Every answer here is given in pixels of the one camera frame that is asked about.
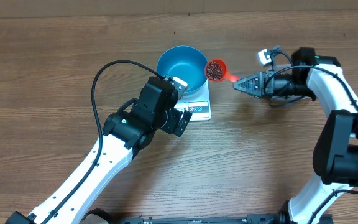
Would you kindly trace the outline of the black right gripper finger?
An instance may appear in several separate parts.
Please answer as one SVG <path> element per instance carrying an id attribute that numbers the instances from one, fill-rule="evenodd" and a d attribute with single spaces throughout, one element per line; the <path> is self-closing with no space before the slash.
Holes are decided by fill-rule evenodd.
<path id="1" fill-rule="evenodd" d="M 245 78 L 240 78 L 234 82 L 233 87 L 235 89 L 259 89 L 260 86 L 260 75 L 255 73 Z"/>
<path id="2" fill-rule="evenodd" d="M 234 85 L 233 88 L 239 92 L 246 93 L 256 98 L 260 98 L 262 96 L 260 89 L 254 88 L 254 86 L 244 87 L 244 86 Z"/>

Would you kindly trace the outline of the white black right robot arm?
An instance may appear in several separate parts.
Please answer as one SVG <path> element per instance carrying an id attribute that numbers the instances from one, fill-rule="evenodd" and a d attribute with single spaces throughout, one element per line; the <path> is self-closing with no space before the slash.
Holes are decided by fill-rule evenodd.
<path id="1" fill-rule="evenodd" d="M 247 223 L 332 223 L 325 211 L 343 194 L 358 195 L 358 97 L 336 57 L 317 55 L 301 47 L 275 65 L 279 47 L 258 53 L 269 69 L 235 78 L 233 88 L 256 98 L 304 97 L 318 100 L 327 117 L 313 151 L 314 173 L 300 193 L 275 214 L 248 215 Z"/>

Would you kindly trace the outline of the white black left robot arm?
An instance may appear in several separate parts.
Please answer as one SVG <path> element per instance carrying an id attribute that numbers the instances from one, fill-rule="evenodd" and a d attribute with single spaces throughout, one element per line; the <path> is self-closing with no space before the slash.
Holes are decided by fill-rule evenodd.
<path id="1" fill-rule="evenodd" d="M 124 103 L 98 125 L 99 137 L 66 181 L 29 215 L 14 212 L 15 223 L 107 223 L 107 215 L 90 207 L 107 184 L 148 146 L 157 130 L 181 136 L 191 113 L 174 106 L 187 84 L 177 77 L 150 77 L 138 98 Z"/>

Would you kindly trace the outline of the red measuring scoop blue handle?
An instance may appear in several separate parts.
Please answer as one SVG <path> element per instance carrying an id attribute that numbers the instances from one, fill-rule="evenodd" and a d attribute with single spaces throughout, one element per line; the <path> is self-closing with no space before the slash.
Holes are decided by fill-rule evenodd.
<path id="1" fill-rule="evenodd" d="M 229 80 L 234 83 L 239 81 L 240 78 L 228 72 L 227 66 L 223 60 L 213 59 L 207 63 L 204 69 L 206 78 L 212 82 L 222 82 L 223 80 Z"/>

